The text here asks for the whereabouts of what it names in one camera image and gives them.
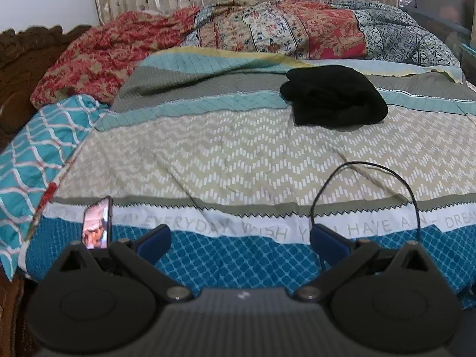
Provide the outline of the black pants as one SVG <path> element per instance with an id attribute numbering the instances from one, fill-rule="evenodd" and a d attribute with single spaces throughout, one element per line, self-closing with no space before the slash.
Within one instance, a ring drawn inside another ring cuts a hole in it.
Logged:
<path id="1" fill-rule="evenodd" d="M 380 123 L 388 106 L 371 81 L 342 65 L 293 68 L 280 94 L 291 103 L 295 124 L 344 128 Z"/>

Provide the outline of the patterned bedsheet with text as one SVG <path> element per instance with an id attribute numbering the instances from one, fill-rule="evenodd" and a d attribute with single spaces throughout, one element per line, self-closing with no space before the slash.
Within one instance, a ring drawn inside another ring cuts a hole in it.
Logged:
<path id="1" fill-rule="evenodd" d="M 166 224 L 159 269 L 202 287 L 296 289 L 319 271 L 313 223 L 397 248 L 420 239 L 475 305 L 475 92 L 460 68 L 350 60 L 383 121 L 298 126 L 280 94 L 298 62 L 175 48 L 145 59 L 49 190 L 20 269 L 38 281 L 114 201 L 112 236 Z"/>

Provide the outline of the teal lattice pillow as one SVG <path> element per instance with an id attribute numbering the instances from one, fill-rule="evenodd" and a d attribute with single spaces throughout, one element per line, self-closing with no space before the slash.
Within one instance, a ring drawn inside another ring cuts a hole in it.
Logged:
<path id="1" fill-rule="evenodd" d="M 85 94 L 46 105 L 1 153 L 1 269 L 8 279 L 43 195 L 106 112 Z"/>

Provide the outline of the colourful patchwork quilt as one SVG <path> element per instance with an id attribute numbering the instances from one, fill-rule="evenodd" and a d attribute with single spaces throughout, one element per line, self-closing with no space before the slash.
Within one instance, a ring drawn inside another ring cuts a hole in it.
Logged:
<path id="1" fill-rule="evenodd" d="M 112 103 L 139 62 L 179 47 L 278 53 L 298 60 L 371 59 L 459 66 L 450 48 L 399 8 L 373 1 L 230 0 L 171 15 L 128 11 L 93 27 L 35 87 L 36 108 L 74 94 Z"/>

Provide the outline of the carved wooden headboard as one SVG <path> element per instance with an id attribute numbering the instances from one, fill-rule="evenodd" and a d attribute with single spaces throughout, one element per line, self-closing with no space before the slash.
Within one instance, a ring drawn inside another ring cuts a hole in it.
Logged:
<path id="1" fill-rule="evenodd" d="M 4 150 L 37 110 L 30 97 L 40 79 L 75 39 L 90 29 L 74 27 L 64 33 L 55 26 L 29 27 L 1 33 L 0 149 Z"/>

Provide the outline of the clear plastic storage bin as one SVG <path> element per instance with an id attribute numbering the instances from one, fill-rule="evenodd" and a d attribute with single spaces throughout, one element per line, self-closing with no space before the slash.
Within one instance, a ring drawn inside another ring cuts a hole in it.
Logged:
<path id="1" fill-rule="evenodd" d="M 399 0 L 400 7 L 436 35 L 475 83 L 475 0 Z"/>

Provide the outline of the black phone on mount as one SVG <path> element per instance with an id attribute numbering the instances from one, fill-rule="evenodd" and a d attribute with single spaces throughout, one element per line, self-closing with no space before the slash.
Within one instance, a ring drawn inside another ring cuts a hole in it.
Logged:
<path id="1" fill-rule="evenodd" d="M 112 198 L 107 196 L 85 209 L 82 243 L 89 250 L 106 249 L 111 242 Z"/>

